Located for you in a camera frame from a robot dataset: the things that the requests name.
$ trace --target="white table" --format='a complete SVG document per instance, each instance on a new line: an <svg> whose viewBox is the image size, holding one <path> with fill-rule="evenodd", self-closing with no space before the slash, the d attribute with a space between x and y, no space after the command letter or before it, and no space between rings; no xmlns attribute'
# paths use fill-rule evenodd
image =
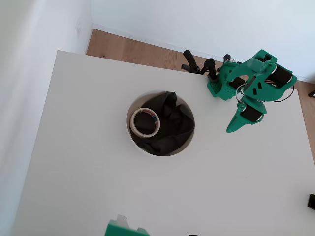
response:
<svg viewBox="0 0 315 236"><path fill-rule="evenodd" d="M225 132L236 100L207 77L58 52L14 236L102 236L110 219L152 236L314 236L315 169L298 93L266 103L257 125ZM132 102L174 91L195 133L177 155L140 150Z"/></svg>

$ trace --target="roll of tape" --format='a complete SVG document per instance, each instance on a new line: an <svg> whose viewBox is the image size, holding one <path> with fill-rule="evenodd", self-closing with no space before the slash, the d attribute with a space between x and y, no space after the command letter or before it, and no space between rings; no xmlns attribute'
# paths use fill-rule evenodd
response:
<svg viewBox="0 0 315 236"><path fill-rule="evenodd" d="M145 112L145 113L148 113L150 116L152 116L152 119L154 120L155 124L156 124L156 129L154 130L154 132L152 134L142 134L140 133L136 126L134 125L134 118L135 116L138 114L138 113L141 113L141 112ZM132 130L132 132L137 135L138 137L140 138L144 138L144 139L147 139L147 138L150 138L152 136L154 136L155 134L158 133L159 131L159 128L160 128L160 121L159 121L159 118L157 116L157 114L152 111L151 109L149 108L139 108L138 110L136 110L132 116L131 116L131 119L130 119L130 128Z"/></svg>

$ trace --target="green robotic arm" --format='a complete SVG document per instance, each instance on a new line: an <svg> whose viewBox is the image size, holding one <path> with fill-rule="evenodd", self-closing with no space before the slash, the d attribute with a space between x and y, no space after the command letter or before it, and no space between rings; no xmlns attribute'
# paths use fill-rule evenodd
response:
<svg viewBox="0 0 315 236"><path fill-rule="evenodd" d="M189 66L182 65L182 69L195 74L209 71L207 87L213 97L226 101L237 96L238 92L244 94L242 99L237 98L239 102L237 111L226 130L228 133L238 130L245 124L261 122L267 113L263 102L280 99L297 81L292 71L278 65L277 58L264 50L260 50L244 63L235 62L230 55L225 55L223 66L216 71L213 59L207 59L200 70L190 51L185 51L184 56ZM243 80L240 77L243 75L247 75L249 79Z"/></svg>

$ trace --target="wooden floor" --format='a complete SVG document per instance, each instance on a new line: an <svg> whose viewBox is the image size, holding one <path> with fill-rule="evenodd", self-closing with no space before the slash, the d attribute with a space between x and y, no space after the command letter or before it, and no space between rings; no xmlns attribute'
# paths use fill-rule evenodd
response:
<svg viewBox="0 0 315 236"><path fill-rule="evenodd" d="M180 71L182 71L182 64L187 64L181 52L119 37L96 29L93 30L87 55ZM195 60L197 65L202 68L205 58L195 57ZM222 62L216 61L216 67L221 67L222 64ZM315 84L298 81L295 87L299 92L315 162L315 98L308 97L308 94L315 90Z"/></svg>

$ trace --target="white wall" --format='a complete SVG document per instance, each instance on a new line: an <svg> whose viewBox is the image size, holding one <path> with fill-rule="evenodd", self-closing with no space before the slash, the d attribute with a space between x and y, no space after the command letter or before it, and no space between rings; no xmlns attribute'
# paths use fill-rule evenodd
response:
<svg viewBox="0 0 315 236"><path fill-rule="evenodd" d="M91 33L89 0L0 1L1 236L14 222L57 50L84 54Z"/></svg>
<svg viewBox="0 0 315 236"><path fill-rule="evenodd" d="M95 28L195 55L248 60L260 49L315 72L314 0L92 0Z"/></svg>

